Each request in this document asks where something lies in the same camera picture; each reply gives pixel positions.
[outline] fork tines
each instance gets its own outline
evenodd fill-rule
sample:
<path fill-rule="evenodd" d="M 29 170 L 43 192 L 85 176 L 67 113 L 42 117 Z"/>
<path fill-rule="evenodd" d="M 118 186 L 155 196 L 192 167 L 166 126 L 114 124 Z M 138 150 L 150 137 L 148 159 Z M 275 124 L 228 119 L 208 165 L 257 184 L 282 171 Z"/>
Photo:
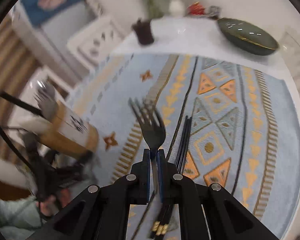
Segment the fork tines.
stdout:
<path fill-rule="evenodd" d="M 154 125 L 160 127 L 164 126 L 162 118 L 152 101 L 149 101 L 147 103 L 145 100 L 143 100 L 143 104 L 140 105 L 137 99 L 135 99 L 135 101 L 133 102 L 132 99 L 129 98 L 129 105 L 135 117 L 137 118 L 140 126 L 142 125 Z"/>

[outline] white table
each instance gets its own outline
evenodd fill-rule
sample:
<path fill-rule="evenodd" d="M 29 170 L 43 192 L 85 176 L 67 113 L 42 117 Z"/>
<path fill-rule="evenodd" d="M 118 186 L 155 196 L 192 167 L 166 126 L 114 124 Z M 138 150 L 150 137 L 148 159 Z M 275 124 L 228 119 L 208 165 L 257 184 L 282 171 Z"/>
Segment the white table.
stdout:
<path fill-rule="evenodd" d="M 268 57 L 256 56 L 245 52 L 227 41 L 218 30 L 217 22 L 206 18 L 175 19 L 166 17 L 152 21 L 152 30 L 155 42 L 151 46 L 139 46 L 136 36 L 132 33 L 113 51 L 113 54 L 192 54 L 226 60 L 258 69 L 266 74 L 285 80 L 294 101 L 300 123 L 300 97 L 292 76 L 279 52 Z M 286 236 L 291 227 L 299 224 L 298 221 L 294 221 L 298 208 L 291 219 L 290 226 L 286 229 L 285 239 L 288 239 Z M 300 228 L 295 229 L 295 231 L 296 235 L 300 234 L 300 232 L 298 233 Z"/>

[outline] green sleeve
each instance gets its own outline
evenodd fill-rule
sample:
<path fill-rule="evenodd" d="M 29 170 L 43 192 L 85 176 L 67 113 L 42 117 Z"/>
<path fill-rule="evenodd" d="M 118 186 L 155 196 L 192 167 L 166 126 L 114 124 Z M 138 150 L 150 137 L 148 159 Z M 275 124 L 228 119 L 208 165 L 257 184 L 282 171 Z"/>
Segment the green sleeve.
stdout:
<path fill-rule="evenodd" d="M 31 236 L 34 233 L 34 231 L 6 226 L 0 228 L 0 233 L 6 240 L 25 240 L 29 236 Z"/>
<path fill-rule="evenodd" d="M 0 228 L 5 226 L 29 230 L 41 226 L 34 196 L 17 201 L 0 200 Z"/>

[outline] person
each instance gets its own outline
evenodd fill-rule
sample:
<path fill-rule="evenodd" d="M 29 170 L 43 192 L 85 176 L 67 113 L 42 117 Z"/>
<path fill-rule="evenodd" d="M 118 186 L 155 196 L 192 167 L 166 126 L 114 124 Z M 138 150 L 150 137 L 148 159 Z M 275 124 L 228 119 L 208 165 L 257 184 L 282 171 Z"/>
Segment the person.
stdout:
<path fill-rule="evenodd" d="M 65 207 L 70 203 L 70 192 L 63 189 L 58 199 Z M 40 203 L 40 212 L 47 218 L 53 216 L 51 205 L 56 197 L 51 195 L 45 202 Z M 0 199 L 0 232 L 6 240 L 25 240 L 39 229 L 45 220 L 39 215 L 39 203 L 31 195 L 17 201 L 3 201 Z"/>

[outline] dark green dish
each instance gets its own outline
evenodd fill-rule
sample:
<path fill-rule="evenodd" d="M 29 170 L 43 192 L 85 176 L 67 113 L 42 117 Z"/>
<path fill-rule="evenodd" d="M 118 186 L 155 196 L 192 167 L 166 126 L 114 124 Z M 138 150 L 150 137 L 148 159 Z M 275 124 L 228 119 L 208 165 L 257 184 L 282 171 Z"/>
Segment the dark green dish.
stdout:
<path fill-rule="evenodd" d="M 220 18 L 218 26 L 229 41 L 252 54 L 266 56 L 279 48 L 279 44 L 269 33 L 251 23 Z"/>

